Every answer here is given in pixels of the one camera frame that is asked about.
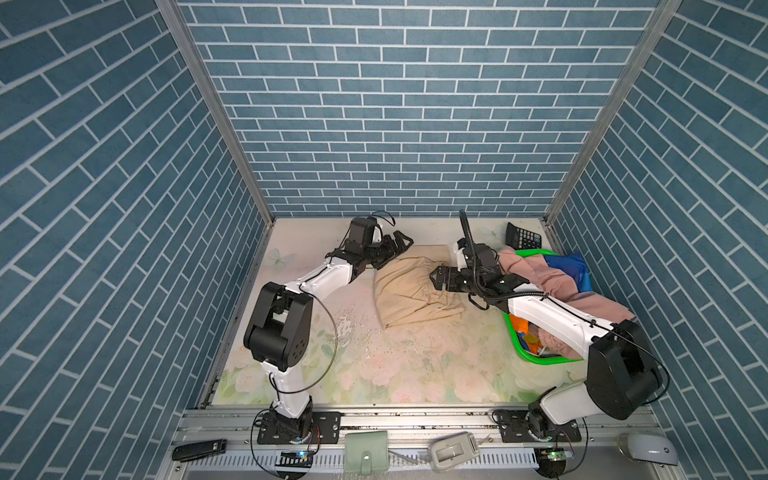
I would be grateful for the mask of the green plastic basket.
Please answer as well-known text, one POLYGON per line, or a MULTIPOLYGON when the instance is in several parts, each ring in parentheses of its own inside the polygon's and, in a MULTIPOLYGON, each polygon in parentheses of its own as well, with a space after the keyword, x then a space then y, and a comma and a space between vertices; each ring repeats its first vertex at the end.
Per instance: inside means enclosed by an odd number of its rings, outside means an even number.
MULTIPOLYGON (((551 250, 514 250, 505 246, 499 253, 499 263, 504 273, 524 277, 536 288, 558 300, 570 300, 579 293, 579 284, 573 274, 575 261, 551 250)), ((558 357, 562 358, 559 361, 562 363, 582 359, 575 350, 530 320, 512 315, 511 328, 524 356, 534 359, 535 363, 542 364, 558 357)))

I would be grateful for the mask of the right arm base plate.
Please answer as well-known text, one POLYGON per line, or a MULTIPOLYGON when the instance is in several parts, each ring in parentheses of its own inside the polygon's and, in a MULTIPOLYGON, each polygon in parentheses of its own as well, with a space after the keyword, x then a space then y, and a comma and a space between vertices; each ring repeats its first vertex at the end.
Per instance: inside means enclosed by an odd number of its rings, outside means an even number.
POLYGON ((539 410, 496 409, 490 413, 491 421, 499 428, 504 443, 524 442, 580 442, 582 434, 575 420, 556 425, 539 410))

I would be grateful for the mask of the pink shorts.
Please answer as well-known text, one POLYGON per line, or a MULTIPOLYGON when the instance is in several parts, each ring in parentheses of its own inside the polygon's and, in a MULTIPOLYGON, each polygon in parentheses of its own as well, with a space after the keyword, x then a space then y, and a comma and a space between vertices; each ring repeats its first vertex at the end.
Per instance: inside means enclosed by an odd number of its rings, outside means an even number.
POLYGON ((505 273, 527 282, 521 296, 507 301, 509 313, 528 323, 528 333, 547 349, 569 360, 585 359, 595 337, 635 315, 596 292, 578 290, 575 280, 549 266, 543 255, 522 257, 510 247, 499 253, 505 273))

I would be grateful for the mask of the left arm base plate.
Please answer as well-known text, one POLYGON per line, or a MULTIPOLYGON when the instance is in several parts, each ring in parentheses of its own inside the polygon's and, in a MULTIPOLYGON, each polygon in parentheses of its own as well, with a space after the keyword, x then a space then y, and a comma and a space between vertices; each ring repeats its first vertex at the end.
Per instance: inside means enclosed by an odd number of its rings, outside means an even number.
POLYGON ((307 411, 297 418, 287 417, 269 410, 256 426, 257 443, 260 445, 287 445, 319 442, 337 444, 341 413, 337 411, 307 411))

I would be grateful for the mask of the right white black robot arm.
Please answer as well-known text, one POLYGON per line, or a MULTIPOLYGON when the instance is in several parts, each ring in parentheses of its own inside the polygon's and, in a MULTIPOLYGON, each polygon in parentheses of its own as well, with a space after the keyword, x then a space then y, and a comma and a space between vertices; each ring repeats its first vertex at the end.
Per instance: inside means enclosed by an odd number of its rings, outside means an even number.
POLYGON ((439 266, 430 280, 438 291, 463 292, 471 302, 483 300, 483 310, 496 307, 530 321, 586 361, 584 380, 553 388, 528 406, 525 441, 549 441, 564 425, 593 415, 624 420, 670 383, 668 371, 631 320, 615 323, 569 307, 499 268, 483 276, 472 268, 439 266))

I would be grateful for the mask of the beige drawstring shorts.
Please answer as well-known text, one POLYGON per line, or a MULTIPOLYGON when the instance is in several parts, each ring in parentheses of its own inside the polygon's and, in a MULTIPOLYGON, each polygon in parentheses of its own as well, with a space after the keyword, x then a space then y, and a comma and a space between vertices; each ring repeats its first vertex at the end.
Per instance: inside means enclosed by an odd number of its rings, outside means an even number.
POLYGON ((445 245, 413 245, 374 276, 374 301, 383 329, 432 321, 459 320, 465 306, 457 293, 437 290, 430 274, 451 266, 445 245))

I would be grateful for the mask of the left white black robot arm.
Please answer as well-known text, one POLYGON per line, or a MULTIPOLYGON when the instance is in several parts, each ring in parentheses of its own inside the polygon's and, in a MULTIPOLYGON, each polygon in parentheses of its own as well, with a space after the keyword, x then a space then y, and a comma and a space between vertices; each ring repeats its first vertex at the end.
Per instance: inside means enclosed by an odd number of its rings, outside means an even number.
POLYGON ((375 217, 358 217, 319 267, 286 284, 263 285, 243 336, 244 348, 261 364, 275 394, 261 417, 260 444, 298 444, 320 435, 310 395, 320 381, 307 384, 300 367, 309 347, 313 307, 367 268, 383 268, 412 245, 413 239, 398 230, 383 234, 375 217))

